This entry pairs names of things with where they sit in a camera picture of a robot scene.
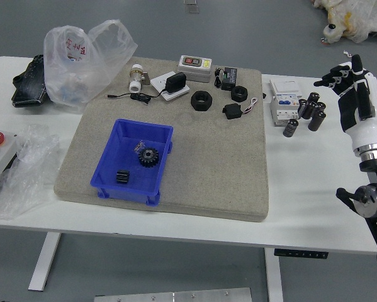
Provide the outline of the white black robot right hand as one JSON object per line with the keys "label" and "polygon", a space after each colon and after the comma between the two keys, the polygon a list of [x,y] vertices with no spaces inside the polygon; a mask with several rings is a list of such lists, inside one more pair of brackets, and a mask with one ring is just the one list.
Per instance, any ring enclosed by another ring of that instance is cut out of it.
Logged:
{"label": "white black robot right hand", "polygon": [[363,67],[359,55],[333,67],[314,86],[338,95],[340,124],[351,137],[354,151],[377,143],[377,78]]}

